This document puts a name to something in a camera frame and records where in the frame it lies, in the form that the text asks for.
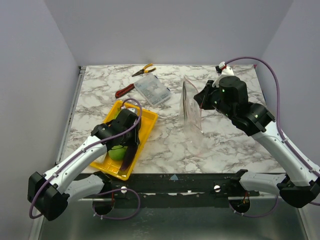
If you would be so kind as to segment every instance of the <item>white wall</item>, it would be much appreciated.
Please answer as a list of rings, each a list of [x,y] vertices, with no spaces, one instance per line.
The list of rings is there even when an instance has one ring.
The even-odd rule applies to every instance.
[[[53,166],[79,68],[43,0],[0,7],[0,239],[30,233],[28,178]]]
[[[320,1],[295,0],[262,58],[279,78],[281,123],[285,133],[320,165]],[[265,67],[257,75],[266,103],[276,110],[276,88]],[[307,207],[320,239],[320,207]]]
[[[45,3],[80,65],[199,65],[243,55],[261,57],[292,0]]]

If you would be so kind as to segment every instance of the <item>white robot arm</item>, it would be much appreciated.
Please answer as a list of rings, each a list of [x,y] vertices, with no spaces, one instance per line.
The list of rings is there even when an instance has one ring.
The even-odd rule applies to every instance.
[[[61,215],[68,203],[98,194],[104,187],[111,189],[110,179],[102,172],[74,180],[90,163],[105,156],[113,146],[127,146],[120,169],[124,171],[130,166],[140,143],[138,132],[142,108],[138,105],[140,116],[137,110],[122,109],[115,120],[97,125],[85,142],[64,161],[42,175],[35,172],[30,176],[28,200],[31,202],[29,216],[32,219],[38,217],[33,216],[33,207],[51,221]]]
[[[290,205],[301,208],[320,193],[320,168],[308,159],[277,128],[274,116],[261,104],[249,102],[247,85],[232,68],[220,63],[219,77],[209,80],[194,99],[204,110],[227,116],[233,125],[259,142],[283,167],[286,174],[240,173],[239,183],[247,191],[280,195]],[[307,163],[304,164],[290,147]]]

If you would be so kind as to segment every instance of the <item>purple cable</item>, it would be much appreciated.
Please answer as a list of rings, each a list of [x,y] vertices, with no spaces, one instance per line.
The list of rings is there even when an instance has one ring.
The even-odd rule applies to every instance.
[[[225,64],[229,64],[231,62],[234,62],[236,60],[240,60],[240,59],[253,59],[253,60],[257,60],[261,63],[263,63],[271,72],[274,81],[275,81],[275,87],[276,87],[276,128],[282,138],[282,140],[285,140],[286,137],[284,135],[284,132],[281,129],[280,126],[280,89],[279,89],[279,81],[278,78],[276,76],[275,71],[272,69],[272,67],[266,63],[264,60],[254,57],[254,56],[241,56],[241,57],[236,57],[233,58],[229,61],[226,61]],[[289,141],[285,141],[285,144],[287,145],[287,147],[293,152],[293,154],[303,163],[303,165],[305,165],[310,171],[312,171],[318,178],[320,178],[320,173],[318,173],[317,171],[314,171],[312,166],[310,166],[306,160],[304,160],[304,158],[294,149],[294,147],[289,143]]]
[[[127,101],[134,101],[134,102],[139,106],[140,113],[139,113],[139,117],[138,117],[138,119],[135,121],[135,123],[134,123],[131,127],[129,127],[127,130],[125,130],[125,131],[123,131],[123,132],[121,132],[121,133],[119,133],[119,134],[117,134],[117,135],[107,137],[107,138],[105,138],[105,139],[102,139],[102,140],[100,140],[100,141],[96,141],[96,142],[94,142],[94,143],[86,146],[86,147],[84,148],[85,151],[89,150],[90,148],[92,148],[93,146],[95,146],[95,145],[97,145],[97,144],[105,143],[105,142],[110,141],[110,140],[112,140],[112,139],[118,138],[118,137],[120,137],[120,136],[122,136],[122,135],[124,135],[124,134],[126,134],[126,133],[128,133],[128,132],[130,132],[132,129],[134,129],[134,128],[138,125],[138,123],[141,121],[141,117],[142,117],[142,107],[141,107],[141,104],[140,104],[137,100],[135,100],[134,98],[127,98],[127,99],[125,99],[125,100],[123,101],[121,107],[123,107],[124,104],[125,104],[125,102],[127,102]],[[76,153],[73,157],[71,157],[62,167],[60,167],[60,168],[55,172],[55,174],[58,175],[63,169],[65,169],[72,161],[74,161],[74,160],[75,160],[78,156],[80,156],[81,154],[83,154],[82,151],[77,152],[77,153]],[[30,206],[30,209],[29,209],[29,217],[30,217],[31,219],[37,219],[37,218],[39,218],[39,217],[42,216],[42,213],[34,216],[34,215],[32,214],[32,211],[33,211],[33,209],[34,209],[34,207],[35,207],[36,201],[37,201],[40,193],[42,192],[42,190],[46,187],[46,185],[47,185],[52,179],[54,179],[54,176],[53,176],[53,175],[52,175],[51,177],[49,177],[47,181],[44,182],[44,184],[39,188],[39,190],[38,190],[38,191],[36,192],[36,194],[34,195],[34,198],[33,198],[32,202],[31,202],[31,206]]]
[[[105,195],[105,194],[111,194],[111,193],[115,193],[115,192],[119,192],[119,191],[124,191],[124,190],[127,190],[129,192],[132,192],[134,193],[134,195],[136,196],[136,198],[138,199],[138,206],[136,207],[136,210],[134,211],[134,213],[132,213],[131,215],[129,216],[124,216],[124,217],[112,217],[112,216],[105,216],[105,215],[99,215],[96,213],[96,209],[95,209],[95,206],[93,205],[92,206],[92,209],[94,211],[94,214],[100,218],[103,218],[103,219],[111,219],[111,220],[127,220],[127,219],[130,219],[132,218],[133,216],[135,216],[138,212],[139,212],[139,209],[140,209],[140,197],[138,195],[138,193],[132,189],[129,189],[129,188],[118,188],[118,189],[114,189],[114,190],[110,190],[110,191],[106,191],[106,192],[102,192],[102,193],[99,193],[97,194],[97,196],[101,196],[101,195]]]
[[[233,210],[233,212],[234,212],[235,214],[241,215],[241,216],[243,216],[243,217],[247,217],[247,218],[262,218],[262,217],[265,217],[265,216],[267,216],[267,215],[269,215],[269,214],[272,214],[272,213],[276,210],[276,208],[277,208],[277,206],[278,206],[278,203],[279,203],[279,197],[278,197],[278,195],[277,195],[276,198],[275,198],[275,204],[274,204],[274,206],[271,208],[271,210],[268,211],[268,212],[266,212],[266,213],[264,213],[264,214],[261,214],[261,215],[248,215],[248,214],[244,214],[244,213],[242,214],[242,213],[236,211],[236,210],[231,206],[230,203],[229,203],[229,207]]]

